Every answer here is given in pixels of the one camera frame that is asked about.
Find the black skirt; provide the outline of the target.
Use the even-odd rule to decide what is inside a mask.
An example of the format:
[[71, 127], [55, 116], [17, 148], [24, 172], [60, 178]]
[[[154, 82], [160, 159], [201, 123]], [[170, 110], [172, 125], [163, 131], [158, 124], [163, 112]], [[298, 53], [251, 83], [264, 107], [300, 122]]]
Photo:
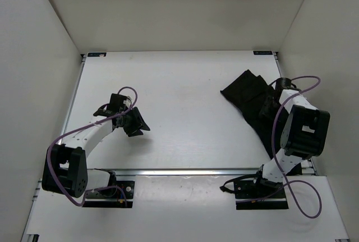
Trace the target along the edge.
[[266, 96], [274, 96], [274, 88], [260, 75], [256, 76], [250, 70], [246, 70], [220, 93], [239, 109], [245, 121], [257, 133], [270, 159], [273, 159], [271, 134], [274, 120], [260, 118], [259, 112]]

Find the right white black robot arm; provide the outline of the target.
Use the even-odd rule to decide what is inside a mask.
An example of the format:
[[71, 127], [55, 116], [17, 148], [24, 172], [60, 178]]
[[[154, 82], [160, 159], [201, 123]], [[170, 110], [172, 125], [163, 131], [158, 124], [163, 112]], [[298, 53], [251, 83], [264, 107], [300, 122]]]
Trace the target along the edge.
[[259, 116], [273, 120], [270, 148], [275, 152], [251, 184], [253, 194], [262, 198], [303, 161], [321, 155], [330, 114], [311, 105], [291, 79], [278, 78]]

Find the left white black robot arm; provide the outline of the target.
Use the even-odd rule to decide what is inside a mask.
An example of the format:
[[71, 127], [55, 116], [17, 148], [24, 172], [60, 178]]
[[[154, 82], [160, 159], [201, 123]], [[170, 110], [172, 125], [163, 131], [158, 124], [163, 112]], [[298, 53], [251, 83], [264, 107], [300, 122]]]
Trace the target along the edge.
[[55, 143], [47, 153], [42, 189], [67, 195], [71, 201], [98, 192], [111, 198], [120, 192], [116, 175], [103, 168], [88, 169], [87, 158], [98, 144], [117, 128], [128, 137], [140, 136], [150, 127], [137, 107], [110, 111], [98, 109], [84, 129], [71, 133], [63, 144]]

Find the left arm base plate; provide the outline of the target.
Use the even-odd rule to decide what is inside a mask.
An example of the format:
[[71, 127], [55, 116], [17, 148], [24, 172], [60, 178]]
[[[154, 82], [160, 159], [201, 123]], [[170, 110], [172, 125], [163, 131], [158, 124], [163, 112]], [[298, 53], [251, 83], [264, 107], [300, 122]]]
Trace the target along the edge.
[[84, 208], [132, 208], [134, 203], [135, 180], [109, 173], [110, 189], [92, 190], [86, 195]]

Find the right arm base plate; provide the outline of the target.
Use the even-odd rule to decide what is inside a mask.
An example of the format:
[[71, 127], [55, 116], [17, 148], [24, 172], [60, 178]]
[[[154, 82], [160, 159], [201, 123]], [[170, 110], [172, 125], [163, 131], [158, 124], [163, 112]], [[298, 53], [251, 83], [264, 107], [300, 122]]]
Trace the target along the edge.
[[272, 188], [256, 182], [258, 175], [227, 180], [220, 190], [234, 194], [237, 211], [286, 210], [289, 208], [283, 185]]

